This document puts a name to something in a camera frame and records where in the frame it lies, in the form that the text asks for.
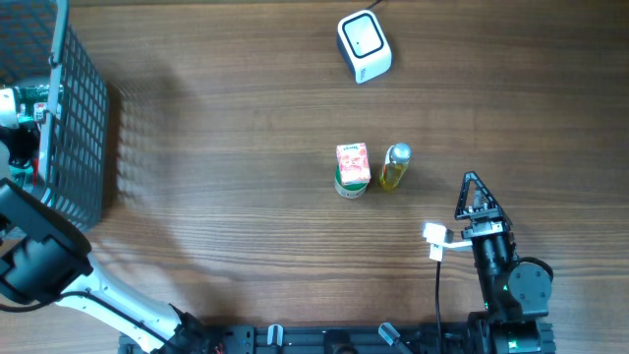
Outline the green white round can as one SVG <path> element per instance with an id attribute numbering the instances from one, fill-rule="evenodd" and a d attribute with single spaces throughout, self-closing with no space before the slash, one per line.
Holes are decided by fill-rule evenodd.
<path id="1" fill-rule="evenodd" d="M 334 187 L 336 192 L 343 198 L 356 199 L 365 193 L 368 183 L 343 185 L 341 181 L 340 168 L 336 167 Z"/>

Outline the yellow liquid glass bottle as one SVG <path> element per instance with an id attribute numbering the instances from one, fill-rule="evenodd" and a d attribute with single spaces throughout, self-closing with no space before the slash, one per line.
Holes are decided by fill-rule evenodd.
<path id="1" fill-rule="evenodd" d="M 412 150 L 406 143 L 391 146 L 386 154 L 378 177 L 379 186 L 386 190 L 394 190 L 408 169 Z"/>

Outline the green gloves package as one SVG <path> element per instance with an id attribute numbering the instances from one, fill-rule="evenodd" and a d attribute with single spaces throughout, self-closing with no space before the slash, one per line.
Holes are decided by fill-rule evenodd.
<path id="1" fill-rule="evenodd" d="M 15 87 L 18 99 L 20 125 L 36 125 L 41 138 L 41 125 L 47 110 L 49 86 Z M 11 177 L 20 187 L 32 188 L 37 183 L 39 149 L 37 157 L 25 167 L 10 166 Z"/>

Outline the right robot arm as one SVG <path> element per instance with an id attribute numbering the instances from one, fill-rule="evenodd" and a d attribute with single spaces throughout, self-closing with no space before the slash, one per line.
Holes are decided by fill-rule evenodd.
<path id="1" fill-rule="evenodd" d="M 471 243 L 486 310 L 468 317 L 472 353 L 550 354 L 557 351 L 548 315 L 554 274 L 545 262 L 517 255 L 512 222 L 480 176 L 464 174 L 455 208 Z"/>

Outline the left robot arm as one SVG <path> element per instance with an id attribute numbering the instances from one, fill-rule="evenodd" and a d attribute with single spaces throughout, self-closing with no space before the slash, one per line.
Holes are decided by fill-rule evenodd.
<path id="1" fill-rule="evenodd" d="M 131 338 L 146 353 L 206 353 L 211 335 L 189 313 L 155 301 L 97 260 L 86 236 L 9 178 L 1 180 L 1 229 L 25 237 L 1 255 L 5 313 L 57 305 L 87 314 Z"/>

